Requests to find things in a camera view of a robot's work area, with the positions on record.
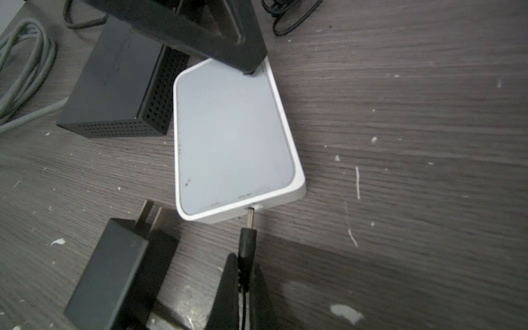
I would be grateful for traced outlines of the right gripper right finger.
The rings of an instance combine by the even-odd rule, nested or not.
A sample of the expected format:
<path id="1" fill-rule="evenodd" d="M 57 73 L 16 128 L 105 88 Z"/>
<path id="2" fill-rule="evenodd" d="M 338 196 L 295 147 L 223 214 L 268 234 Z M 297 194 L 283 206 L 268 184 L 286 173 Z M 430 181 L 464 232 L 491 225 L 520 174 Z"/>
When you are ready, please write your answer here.
<path id="1" fill-rule="evenodd" d="M 254 265 L 250 276 L 249 301 L 251 330 L 280 329 L 281 326 L 258 263 Z"/>

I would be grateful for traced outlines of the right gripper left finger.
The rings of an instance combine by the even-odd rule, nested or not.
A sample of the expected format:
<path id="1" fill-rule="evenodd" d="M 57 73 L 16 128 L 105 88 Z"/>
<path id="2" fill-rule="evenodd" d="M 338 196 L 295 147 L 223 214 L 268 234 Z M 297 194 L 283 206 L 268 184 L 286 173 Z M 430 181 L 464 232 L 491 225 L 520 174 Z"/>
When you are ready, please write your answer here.
<path id="1" fill-rule="evenodd" d="M 239 267 L 236 254 L 229 254 L 206 324 L 206 329 L 239 329 Z"/>

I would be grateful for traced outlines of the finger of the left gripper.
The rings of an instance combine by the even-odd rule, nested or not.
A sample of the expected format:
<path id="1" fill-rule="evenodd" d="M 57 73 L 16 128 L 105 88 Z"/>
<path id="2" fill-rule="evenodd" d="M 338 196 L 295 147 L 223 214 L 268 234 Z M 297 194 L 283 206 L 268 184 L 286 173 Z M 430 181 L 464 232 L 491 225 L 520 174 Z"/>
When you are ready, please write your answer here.
<path id="1" fill-rule="evenodd" d="M 268 55 L 251 1 L 86 1 L 145 36 L 252 74 Z"/>

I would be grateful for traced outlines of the black power adapter with cable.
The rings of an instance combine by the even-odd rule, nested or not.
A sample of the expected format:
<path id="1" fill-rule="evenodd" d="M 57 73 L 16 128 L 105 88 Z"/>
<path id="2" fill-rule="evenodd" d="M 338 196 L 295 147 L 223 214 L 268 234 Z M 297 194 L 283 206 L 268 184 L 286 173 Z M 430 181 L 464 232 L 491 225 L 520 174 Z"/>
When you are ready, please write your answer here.
<path id="1" fill-rule="evenodd" d="M 273 21 L 272 31 L 276 37 L 283 37 L 304 23 L 323 3 L 318 1 L 261 1 L 261 6 Z"/>

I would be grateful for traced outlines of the black network switch box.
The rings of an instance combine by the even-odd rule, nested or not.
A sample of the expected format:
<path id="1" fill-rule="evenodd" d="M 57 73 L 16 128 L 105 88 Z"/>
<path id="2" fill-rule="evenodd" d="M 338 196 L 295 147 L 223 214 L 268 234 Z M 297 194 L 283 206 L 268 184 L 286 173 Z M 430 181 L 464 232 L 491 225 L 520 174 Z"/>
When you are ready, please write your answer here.
<path id="1" fill-rule="evenodd" d="M 86 138 L 164 136 L 189 56 L 110 17 L 57 125 Z"/>

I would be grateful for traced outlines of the white square router box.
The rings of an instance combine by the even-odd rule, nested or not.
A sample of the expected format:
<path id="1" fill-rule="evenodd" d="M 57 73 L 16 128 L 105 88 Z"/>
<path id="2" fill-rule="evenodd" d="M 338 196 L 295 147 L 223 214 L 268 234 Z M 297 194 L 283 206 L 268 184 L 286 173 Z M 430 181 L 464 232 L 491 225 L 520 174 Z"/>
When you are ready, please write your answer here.
<path id="1" fill-rule="evenodd" d="M 173 83 L 175 203 L 216 224 L 302 199 L 306 179 L 269 60 L 250 75 L 213 59 Z"/>

